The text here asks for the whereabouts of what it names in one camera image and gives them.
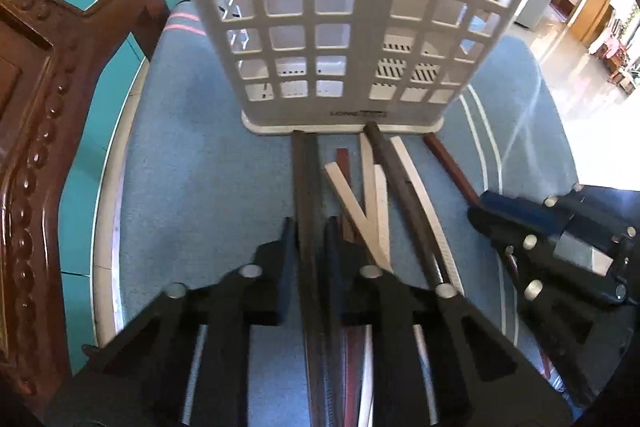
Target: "gray blue fabric surface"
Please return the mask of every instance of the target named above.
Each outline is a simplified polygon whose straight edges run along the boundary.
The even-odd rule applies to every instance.
[[[194,14],[190,3],[177,13]],[[170,25],[202,28],[175,16]],[[486,188],[542,201],[577,180],[554,102],[524,42],[505,36],[465,90],[451,103],[438,133],[476,191]],[[481,109],[495,137],[498,161]],[[474,142],[475,126],[482,154]],[[501,327],[498,262],[486,238],[466,219],[462,196],[421,142],[404,136],[456,258],[467,298]],[[355,135],[319,139],[322,162],[350,150],[357,197],[362,178]],[[485,186],[481,155],[486,163]],[[323,179],[324,213],[338,203]],[[120,285],[126,319],[167,283],[200,287],[251,260],[255,248],[278,237],[293,214],[289,137],[262,137],[242,126],[240,108],[206,36],[174,27],[159,42],[129,139],[122,197]],[[405,282],[425,286],[395,202],[390,208],[391,256]],[[574,261],[588,263],[588,251]],[[504,274],[506,334],[513,340],[513,287]],[[524,325],[518,347],[539,364]],[[250,424],[308,425],[299,310],[284,328],[254,328],[250,361]]]

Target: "silver screw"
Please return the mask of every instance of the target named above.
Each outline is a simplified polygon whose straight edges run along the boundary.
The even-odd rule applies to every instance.
[[[360,268],[360,275],[365,279],[377,279],[382,275],[382,270],[377,266],[367,264],[367,266]]]
[[[164,293],[170,299],[182,299],[187,295],[187,286],[181,282],[172,282],[170,285],[164,287]]]
[[[240,269],[240,275],[242,277],[246,277],[247,279],[255,279],[256,277],[260,277],[260,275],[262,275],[262,268],[257,264],[245,264]]]
[[[532,233],[530,233],[529,235],[527,235],[527,237],[524,238],[524,241],[522,242],[522,247],[525,250],[532,250],[537,243],[538,243],[538,238]]]
[[[524,298],[531,302],[542,292],[542,281],[533,279],[524,290]]]
[[[618,286],[616,286],[616,299],[618,299],[619,301],[622,301],[622,299],[624,299],[626,297],[626,288],[624,287],[624,285],[619,284]]]
[[[455,288],[453,288],[452,285],[447,283],[438,284],[436,286],[436,295],[441,299],[450,299],[458,295],[458,290],[456,290]]]

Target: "carved wooden chair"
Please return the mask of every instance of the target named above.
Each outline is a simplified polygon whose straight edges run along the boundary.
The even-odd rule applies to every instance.
[[[58,204],[98,77],[130,32],[151,58],[164,0],[0,0],[0,373],[39,412],[71,375]]]

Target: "pink stripe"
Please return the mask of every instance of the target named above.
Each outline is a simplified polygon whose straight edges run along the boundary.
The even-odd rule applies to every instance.
[[[206,33],[202,30],[197,30],[196,28],[192,28],[191,26],[187,26],[185,24],[169,24],[164,27],[165,30],[187,30],[188,32],[197,33],[198,35],[206,35]]]
[[[191,19],[192,21],[200,22],[200,19],[198,19],[195,15],[191,15],[190,13],[172,13],[171,15],[169,15],[169,19],[171,17],[184,17],[185,19]]]

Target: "basket base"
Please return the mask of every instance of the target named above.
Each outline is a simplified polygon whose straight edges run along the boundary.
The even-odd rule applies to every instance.
[[[360,133],[364,128],[363,123],[341,123],[333,125],[256,125],[247,118],[244,111],[242,111],[242,124],[252,133],[263,136],[290,134],[293,131],[316,132],[319,134],[352,134]],[[394,125],[379,123],[378,127],[380,127],[380,131],[386,133],[427,134],[439,131],[443,125],[444,117],[438,119],[433,125]]]

